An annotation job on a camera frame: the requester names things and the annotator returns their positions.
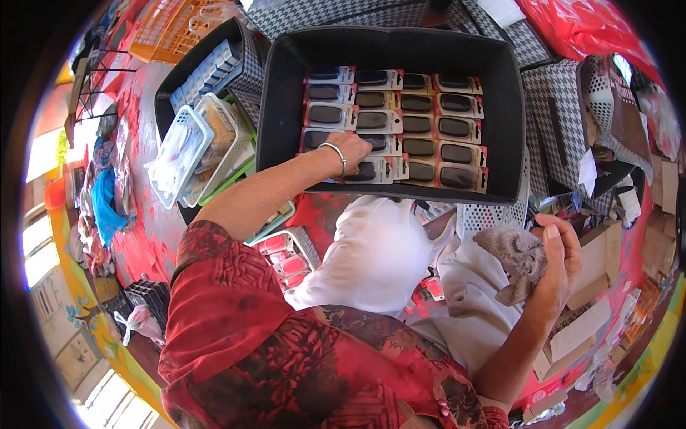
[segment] fingernail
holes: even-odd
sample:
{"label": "fingernail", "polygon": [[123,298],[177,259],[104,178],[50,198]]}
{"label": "fingernail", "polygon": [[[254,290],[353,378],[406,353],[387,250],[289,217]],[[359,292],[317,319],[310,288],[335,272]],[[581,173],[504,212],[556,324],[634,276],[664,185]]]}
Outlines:
{"label": "fingernail", "polygon": [[560,236],[560,231],[557,229],[555,225],[550,225],[545,229],[545,237],[549,240],[552,240],[554,238],[557,238]]}

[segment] white pants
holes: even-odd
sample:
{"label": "white pants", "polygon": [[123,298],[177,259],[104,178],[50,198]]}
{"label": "white pants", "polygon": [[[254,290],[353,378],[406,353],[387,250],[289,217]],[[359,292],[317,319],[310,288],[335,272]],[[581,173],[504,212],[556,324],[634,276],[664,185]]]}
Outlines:
{"label": "white pants", "polygon": [[[397,316],[430,263],[433,243],[412,200],[362,196],[336,222],[322,266],[284,297],[296,310],[338,304]],[[500,262],[474,242],[463,242],[438,267],[450,317],[412,328],[450,353],[470,376],[504,343],[519,319],[516,307],[495,300],[509,284]]]}

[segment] silver bangle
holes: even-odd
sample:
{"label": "silver bangle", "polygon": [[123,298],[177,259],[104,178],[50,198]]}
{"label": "silver bangle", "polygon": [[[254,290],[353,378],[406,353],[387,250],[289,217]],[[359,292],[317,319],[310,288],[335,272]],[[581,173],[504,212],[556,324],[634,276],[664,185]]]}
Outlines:
{"label": "silver bangle", "polygon": [[333,143],[329,143],[328,141],[325,141],[324,143],[317,146],[317,149],[321,148],[322,146],[329,146],[330,148],[332,148],[336,152],[338,152],[338,156],[341,157],[341,162],[343,163],[343,173],[341,173],[341,177],[340,177],[341,179],[343,179],[345,177],[345,171],[348,169],[348,163],[345,160],[345,156],[343,156],[343,152],[341,152],[341,149],[339,149],[338,146],[336,146]]}

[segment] floor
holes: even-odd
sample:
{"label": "floor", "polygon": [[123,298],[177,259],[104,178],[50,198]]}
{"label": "floor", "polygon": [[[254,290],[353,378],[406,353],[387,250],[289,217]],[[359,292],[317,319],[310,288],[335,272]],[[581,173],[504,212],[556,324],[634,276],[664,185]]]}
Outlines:
{"label": "floor", "polygon": [[[116,59],[115,63],[127,61],[130,61],[132,68],[138,69],[138,71],[127,73],[123,77],[121,88],[117,91],[116,97],[119,98],[120,103],[127,105],[126,116],[132,119],[130,122],[137,122],[137,132],[132,132],[133,138],[125,149],[125,156],[130,160],[134,184],[137,222],[133,228],[118,232],[111,246],[119,280],[124,286],[140,279],[143,275],[152,280],[169,282],[176,263],[178,244],[186,227],[179,210],[176,207],[166,210],[156,195],[151,192],[145,168],[145,164],[155,158],[160,141],[155,122],[154,94],[158,85],[171,70],[171,66],[157,62],[145,64],[135,59],[120,57]],[[107,76],[105,85],[112,82],[114,78],[114,76]],[[98,99],[95,110],[103,111],[111,102],[111,98],[102,96]],[[93,122],[93,120],[85,121],[82,127],[77,127],[75,138],[92,139]],[[299,202],[298,212],[287,225],[304,226],[319,255],[323,257],[326,249],[333,242],[336,219],[355,198],[357,196],[345,194],[304,194]],[[650,188],[646,187],[643,214],[631,230],[624,231],[620,267],[621,278],[615,287],[607,292],[612,303],[613,318],[598,332],[599,339],[606,335],[609,327],[614,323],[617,311],[626,294],[631,288],[640,286],[645,280],[645,274],[641,270],[640,249],[643,230],[651,207]],[[449,214],[428,226],[427,233],[430,237],[438,235],[442,231],[442,226],[445,225]],[[411,312],[404,312],[400,319],[406,323],[412,323],[419,318],[444,316],[446,313],[445,302],[437,303],[429,299]],[[531,372],[515,406],[531,400],[539,391],[549,386],[568,387],[573,384],[574,380],[582,373],[583,365],[591,355],[592,352],[589,352],[585,357],[571,365],[568,371],[563,371],[544,384],[538,383],[533,372]],[[571,418],[573,415],[580,415],[579,413],[587,410],[598,401],[595,395],[588,393],[578,393],[572,397],[579,397],[579,400],[573,401],[573,405],[568,404],[568,410],[577,409],[577,411],[568,412],[565,417]]]}

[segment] person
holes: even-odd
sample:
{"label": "person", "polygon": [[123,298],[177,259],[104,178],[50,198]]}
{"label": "person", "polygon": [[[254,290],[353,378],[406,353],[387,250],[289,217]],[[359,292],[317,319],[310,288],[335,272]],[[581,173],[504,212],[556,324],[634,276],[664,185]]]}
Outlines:
{"label": "person", "polygon": [[371,150],[355,135],[327,142],[229,187],[188,226],[159,363],[164,409],[180,428],[508,427],[580,271],[571,225],[536,216],[548,268],[521,314],[493,299],[507,284],[501,266],[465,242],[433,256],[449,317],[410,327],[388,314],[433,245],[409,201],[362,196],[322,266],[285,298],[243,241],[289,198],[354,174]]}

